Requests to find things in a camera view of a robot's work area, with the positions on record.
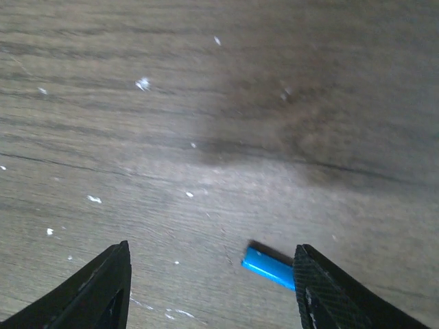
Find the scratch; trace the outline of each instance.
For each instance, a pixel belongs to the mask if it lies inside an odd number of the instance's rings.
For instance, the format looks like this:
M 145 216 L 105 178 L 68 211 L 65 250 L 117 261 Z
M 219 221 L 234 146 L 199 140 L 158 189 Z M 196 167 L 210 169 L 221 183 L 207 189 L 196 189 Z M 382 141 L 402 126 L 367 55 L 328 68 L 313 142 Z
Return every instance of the scratch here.
M 25 66 L 24 66 L 23 64 L 21 64 L 21 62 L 20 62 L 19 60 L 17 60 L 14 56 L 9 55 L 9 57 L 11 57 L 11 59 L 12 59 L 14 62 L 16 62 L 16 63 L 22 68 L 22 70 L 25 71 L 28 75 L 30 75 L 31 77 L 34 76 L 34 75 L 31 74 L 31 73 L 25 68 Z
M 176 239 L 176 236 L 173 235 L 170 231 L 166 231 L 166 234 L 168 234 L 171 238 Z
M 185 312 L 183 310 L 176 310 L 176 312 L 180 313 L 180 314 L 187 315 L 188 317 L 191 317 L 192 319 L 195 319 L 195 317 L 191 313 Z
M 136 301 L 136 300 L 135 300 L 134 298 L 132 298 L 132 297 L 130 297 L 130 300 L 133 301 L 135 304 L 137 304 L 137 305 L 139 305 L 139 306 L 142 306 L 142 307 L 144 307 L 144 308 L 147 308 L 148 310 L 154 310 L 153 307 L 151 307 L 151 306 L 149 306 L 149 305 L 146 305 L 146 304 L 142 304 L 142 303 Z
M 223 227 L 221 227 L 221 235 L 222 235 L 223 240 L 225 240 L 225 238 L 226 238 L 226 231 L 225 231 L 225 229 Z M 227 262 L 233 268 L 233 273 L 236 274 L 235 268 L 233 267 L 233 261 L 232 261 L 232 259 L 229 256 L 229 253 L 228 253 L 226 245 L 223 245 L 223 247 L 224 247 L 224 252 L 226 254 Z

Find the white debris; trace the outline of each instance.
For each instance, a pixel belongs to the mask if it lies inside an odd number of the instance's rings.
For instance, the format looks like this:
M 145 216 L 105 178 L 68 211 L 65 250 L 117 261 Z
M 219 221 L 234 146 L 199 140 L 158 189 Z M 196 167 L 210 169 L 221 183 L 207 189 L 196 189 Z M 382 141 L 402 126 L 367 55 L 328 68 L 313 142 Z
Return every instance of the white debris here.
M 147 77 L 142 77 L 140 80 L 136 81 L 136 86 L 143 91 L 147 91 L 150 89 L 150 81 Z
M 285 89 L 284 89 L 284 93 L 281 94 L 281 99 L 282 99 L 283 101 L 287 101 L 288 96 L 291 95 L 292 91 L 293 91 L 293 90 L 291 89 L 291 87 L 287 87 L 287 88 L 285 88 Z
M 98 198 L 98 197 L 92 197 L 91 195 L 87 195 L 87 199 L 89 199 L 89 200 L 92 201 L 92 202 L 97 202 L 98 204 L 101 204 L 101 203 L 102 203 L 102 201 L 101 201 L 100 198 Z
M 176 310 L 176 312 L 180 313 L 180 314 L 187 315 L 188 317 L 191 317 L 192 319 L 195 319 L 195 317 L 191 313 L 185 312 L 183 310 Z
M 134 303 L 136 303 L 136 304 L 139 305 L 139 306 L 143 306 L 142 303 L 136 301 L 134 298 L 131 298 L 131 297 L 130 297 L 130 300 L 132 300 Z

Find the blue object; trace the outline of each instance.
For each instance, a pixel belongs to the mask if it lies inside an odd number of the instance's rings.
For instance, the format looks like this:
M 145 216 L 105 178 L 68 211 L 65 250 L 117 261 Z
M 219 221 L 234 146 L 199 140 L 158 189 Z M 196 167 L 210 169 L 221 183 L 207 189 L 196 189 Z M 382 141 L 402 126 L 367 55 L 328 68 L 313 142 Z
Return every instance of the blue object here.
M 264 276 L 292 291 L 296 291 L 292 266 L 279 262 L 277 259 L 258 252 L 251 247 L 247 249 L 246 257 L 244 257 L 241 264 L 246 269 L 254 271 L 260 276 Z

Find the white paint speck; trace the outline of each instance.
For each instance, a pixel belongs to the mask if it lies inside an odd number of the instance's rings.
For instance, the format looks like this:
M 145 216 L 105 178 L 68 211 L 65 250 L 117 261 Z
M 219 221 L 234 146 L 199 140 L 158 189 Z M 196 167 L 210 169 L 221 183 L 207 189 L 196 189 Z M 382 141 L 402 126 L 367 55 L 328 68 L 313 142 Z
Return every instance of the white paint speck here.
M 97 202 L 98 204 L 101 204 L 101 203 L 102 203 L 102 201 L 101 201 L 100 198 L 98 198 L 98 197 L 92 197 L 91 195 L 87 195 L 87 199 L 89 199 L 89 200 L 92 201 L 92 202 Z
M 147 91 L 150 89 L 150 81 L 147 77 L 142 77 L 140 80 L 136 81 L 136 86 L 143 91 Z
M 195 317 L 191 313 L 185 312 L 183 310 L 176 310 L 176 312 L 180 313 L 180 314 L 187 315 L 188 317 L 191 317 L 192 319 L 195 319 Z

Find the wood grain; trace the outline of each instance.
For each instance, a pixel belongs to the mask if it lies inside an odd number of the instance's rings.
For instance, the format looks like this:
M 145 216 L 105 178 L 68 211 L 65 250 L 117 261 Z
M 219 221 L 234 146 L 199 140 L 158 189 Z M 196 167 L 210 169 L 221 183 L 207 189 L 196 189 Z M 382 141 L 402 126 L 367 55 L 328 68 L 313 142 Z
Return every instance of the wood grain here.
M 0 319 L 128 239 L 129 328 L 299 328 L 255 239 L 439 328 L 437 2 L 0 8 Z

